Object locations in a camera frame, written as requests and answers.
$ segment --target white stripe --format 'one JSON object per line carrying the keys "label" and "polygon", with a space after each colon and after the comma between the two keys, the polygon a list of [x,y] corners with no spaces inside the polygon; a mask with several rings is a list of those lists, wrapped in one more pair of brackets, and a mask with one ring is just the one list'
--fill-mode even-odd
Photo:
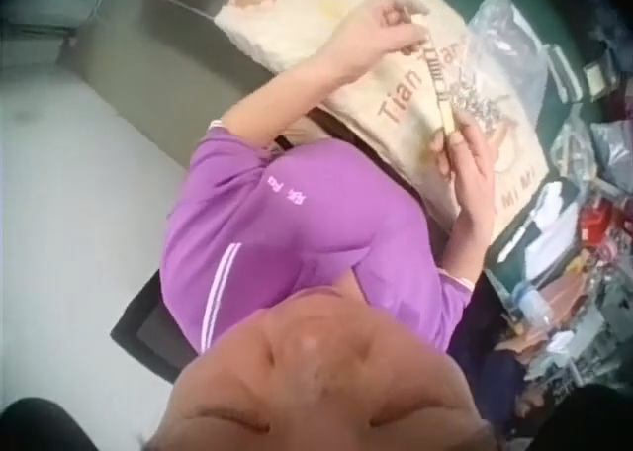
{"label": "white stripe", "polygon": [[207,332],[207,343],[205,344],[207,349],[211,345],[211,339],[214,336],[214,328],[216,327],[216,317],[218,316],[218,310],[220,309],[220,304],[222,303],[222,295],[225,291],[226,280],[228,279],[228,274],[230,273],[230,267],[232,266],[233,260],[235,259],[235,256],[239,252],[240,248],[241,248],[241,243],[238,243],[235,249],[233,250],[233,252],[230,254],[230,258],[228,259],[228,263],[226,264],[224,275],[222,277],[222,283],[220,284],[220,287],[218,288],[218,292],[215,294],[216,303],[214,304],[214,309],[213,309],[213,312],[211,313],[211,320],[209,321],[209,331]]}
{"label": "white stripe", "polygon": [[222,280],[223,272],[225,271],[226,263],[228,262],[228,258],[235,250],[237,245],[232,243],[228,246],[225,251],[225,254],[222,256],[220,260],[220,265],[218,265],[218,269],[216,270],[216,276],[214,276],[214,281],[211,285],[211,289],[209,290],[209,296],[207,297],[207,305],[205,306],[205,315],[203,316],[202,322],[202,332],[200,334],[200,352],[205,351],[205,346],[207,345],[207,331],[209,330],[209,319],[211,318],[211,311],[213,309],[214,299],[216,296],[216,291],[218,290],[218,285]]}

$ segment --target hand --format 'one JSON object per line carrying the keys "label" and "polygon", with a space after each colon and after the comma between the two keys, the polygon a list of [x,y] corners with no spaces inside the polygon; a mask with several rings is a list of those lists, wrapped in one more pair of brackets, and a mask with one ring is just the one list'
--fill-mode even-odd
{"label": "hand", "polygon": [[490,242],[495,224],[494,154],[477,122],[456,114],[459,131],[448,136],[448,157],[455,172],[455,196],[477,238]]}
{"label": "hand", "polygon": [[412,0],[368,0],[341,22],[316,57],[341,79],[355,81],[387,53],[418,51],[426,28],[412,23],[411,14],[427,13]]}

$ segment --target beige bag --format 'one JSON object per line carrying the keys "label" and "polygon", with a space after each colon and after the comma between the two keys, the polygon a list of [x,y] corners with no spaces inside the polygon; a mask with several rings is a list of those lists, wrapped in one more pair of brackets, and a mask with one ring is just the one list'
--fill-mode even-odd
{"label": "beige bag", "polygon": [[[228,0],[215,17],[239,49],[274,72],[313,55],[339,21],[364,0]],[[459,77],[467,28],[443,0],[419,0],[447,80]],[[528,203],[548,168],[533,128],[501,75],[488,73],[482,97],[502,98],[503,118],[487,133],[498,147],[495,238]],[[332,94],[322,108],[335,115],[390,163],[449,228],[458,208],[453,189],[428,154],[442,127],[423,53],[388,55],[357,82]]]}

